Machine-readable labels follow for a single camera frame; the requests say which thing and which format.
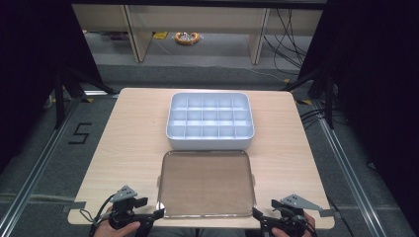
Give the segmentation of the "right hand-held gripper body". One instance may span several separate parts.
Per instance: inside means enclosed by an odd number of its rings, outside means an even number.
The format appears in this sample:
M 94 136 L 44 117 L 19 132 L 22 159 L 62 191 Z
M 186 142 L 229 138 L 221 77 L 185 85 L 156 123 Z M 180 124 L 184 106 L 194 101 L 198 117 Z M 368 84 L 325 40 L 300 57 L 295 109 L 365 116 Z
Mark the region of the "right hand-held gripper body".
M 280 228 L 285 232 L 292 235 L 296 233 L 298 227 L 296 226 L 296 221 L 299 217 L 303 217 L 304 211 L 306 209 L 310 210 L 320 210 L 323 209 L 321 206 L 311 202 L 303 197 L 298 195 L 290 195 L 287 197 L 283 197 L 279 200 L 281 203 L 285 205 L 282 209 L 273 209 L 273 211 L 278 211 L 281 215 L 280 218 L 271 217 L 273 219 L 273 223 L 269 225 L 261 225 L 261 232 L 263 237 L 274 237 L 271 229 L 273 227 Z

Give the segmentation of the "black tape floor mark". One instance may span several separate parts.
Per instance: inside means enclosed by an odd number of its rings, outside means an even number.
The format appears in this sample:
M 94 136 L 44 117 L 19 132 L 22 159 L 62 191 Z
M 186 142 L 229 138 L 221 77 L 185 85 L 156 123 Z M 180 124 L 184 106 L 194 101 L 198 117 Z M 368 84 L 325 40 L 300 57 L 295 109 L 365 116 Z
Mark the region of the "black tape floor mark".
M 71 145 L 84 144 L 87 141 L 90 133 L 85 131 L 85 127 L 91 126 L 91 122 L 79 122 L 73 132 L 73 135 L 76 137 L 75 140 L 69 140 L 68 143 Z

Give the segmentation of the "white compartment organizer box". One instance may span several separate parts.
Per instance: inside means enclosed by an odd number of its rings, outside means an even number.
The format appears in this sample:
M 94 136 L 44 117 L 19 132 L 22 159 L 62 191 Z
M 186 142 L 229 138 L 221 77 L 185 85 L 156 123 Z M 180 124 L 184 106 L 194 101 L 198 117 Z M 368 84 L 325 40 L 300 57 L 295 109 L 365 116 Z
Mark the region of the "white compartment organizer box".
M 166 136 L 176 150 L 246 150 L 255 134 L 249 98 L 243 93 L 177 93 Z

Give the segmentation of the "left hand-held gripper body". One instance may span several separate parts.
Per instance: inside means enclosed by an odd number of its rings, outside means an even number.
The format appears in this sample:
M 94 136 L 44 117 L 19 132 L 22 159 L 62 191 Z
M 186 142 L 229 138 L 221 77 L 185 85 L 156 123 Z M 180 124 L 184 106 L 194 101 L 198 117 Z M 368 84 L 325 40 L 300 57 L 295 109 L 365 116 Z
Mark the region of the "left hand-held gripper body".
M 136 230 L 134 237 L 147 237 L 154 221 L 146 219 L 147 214 L 136 214 L 133 210 L 137 192 L 128 185 L 120 188 L 112 197 L 113 204 L 109 222 L 114 229 L 121 229 L 130 223 L 138 221 L 140 227 Z

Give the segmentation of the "black metal stand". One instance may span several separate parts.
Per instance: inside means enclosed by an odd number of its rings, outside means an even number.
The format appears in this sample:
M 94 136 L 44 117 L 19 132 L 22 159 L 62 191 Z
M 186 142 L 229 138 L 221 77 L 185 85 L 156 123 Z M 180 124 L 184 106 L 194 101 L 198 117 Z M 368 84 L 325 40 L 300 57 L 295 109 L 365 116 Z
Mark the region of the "black metal stand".
M 117 90 L 105 85 L 101 77 L 91 77 L 75 68 L 69 66 L 59 66 L 54 75 L 56 128 L 59 128 L 65 119 L 64 91 L 67 91 L 72 98 L 81 99 L 86 96 L 86 93 L 81 87 L 82 82 L 100 89 L 107 95 L 116 95 L 118 93 Z
M 330 129 L 334 128 L 332 121 L 332 106 L 333 106 L 333 78 L 331 71 L 327 68 L 326 65 L 321 65 L 319 68 L 314 69 L 313 71 L 303 75 L 298 76 L 298 79 L 286 85 L 283 88 L 283 91 L 290 92 L 293 89 L 311 81 L 312 84 L 307 92 L 307 95 L 310 99 L 319 99 L 322 95 L 325 96 L 324 102 L 324 114 L 326 123 L 329 125 Z

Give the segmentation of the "aluminium floor rail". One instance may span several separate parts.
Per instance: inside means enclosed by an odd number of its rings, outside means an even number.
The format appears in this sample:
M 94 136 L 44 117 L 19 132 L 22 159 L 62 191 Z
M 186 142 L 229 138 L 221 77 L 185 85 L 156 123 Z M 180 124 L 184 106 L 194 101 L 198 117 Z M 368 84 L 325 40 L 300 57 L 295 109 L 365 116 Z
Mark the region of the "aluminium floor rail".
M 330 127 L 326 118 L 319 117 L 320 125 L 323 133 L 325 134 L 337 163 L 341 167 L 343 176 L 348 184 L 349 189 L 354 197 L 354 200 L 372 234 L 373 237 L 387 237 L 387 233 L 384 230 L 377 212 L 373 208 L 373 205 L 368 198 L 365 189 L 360 183 L 360 179 L 357 177 L 354 168 L 352 167 L 344 149 L 339 141 L 335 131 Z
M 46 169 L 52 154 L 62 137 L 62 134 L 67 128 L 67 125 L 74 114 L 74 111 L 81 103 L 80 99 L 72 99 L 65 109 L 64 119 L 61 124 L 53 130 L 45 148 L 31 170 L 29 176 L 24 181 L 19 192 L 15 195 L 13 202 L 9 206 L 5 215 L 0 219 L 0 237 L 9 237 L 13 232 L 20 216 L 22 215 L 31 194 L 37 186 L 41 176 Z

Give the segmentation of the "person's right hand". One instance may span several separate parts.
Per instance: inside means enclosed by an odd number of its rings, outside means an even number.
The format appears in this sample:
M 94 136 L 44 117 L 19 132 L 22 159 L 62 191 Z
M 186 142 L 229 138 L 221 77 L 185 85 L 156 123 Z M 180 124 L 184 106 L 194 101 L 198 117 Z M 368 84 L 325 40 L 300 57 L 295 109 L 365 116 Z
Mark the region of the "person's right hand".
M 296 226 L 298 230 L 292 235 L 277 227 L 273 227 L 271 231 L 275 237 L 317 237 L 315 219 L 306 212 L 297 219 Z

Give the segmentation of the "person's left hand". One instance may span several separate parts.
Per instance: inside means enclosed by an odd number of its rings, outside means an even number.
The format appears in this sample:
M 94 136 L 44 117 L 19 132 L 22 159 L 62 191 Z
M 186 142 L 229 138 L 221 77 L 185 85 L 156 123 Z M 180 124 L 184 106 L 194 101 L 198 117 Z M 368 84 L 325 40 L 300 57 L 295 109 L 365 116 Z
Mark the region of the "person's left hand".
M 93 237 L 126 237 L 140 227 L 138 221 L 128 224 L 121 229 L 114 229 L 108 220 L 102 221 L 96 229 Z

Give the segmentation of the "beige wooden desk frame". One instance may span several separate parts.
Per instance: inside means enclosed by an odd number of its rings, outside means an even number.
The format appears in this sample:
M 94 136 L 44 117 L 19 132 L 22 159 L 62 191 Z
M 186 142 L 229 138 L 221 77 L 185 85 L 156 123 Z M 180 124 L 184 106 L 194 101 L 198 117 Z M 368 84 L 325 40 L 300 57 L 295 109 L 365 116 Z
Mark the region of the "beige wooden desk frame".
M 314 35 L 320 10 L 73 4 L 85 31 L 126 32 L 134 59 L 144 60 L 154 32 L 239 34 L 247 37 L 250 60 L 259 62 L 262 37 Z

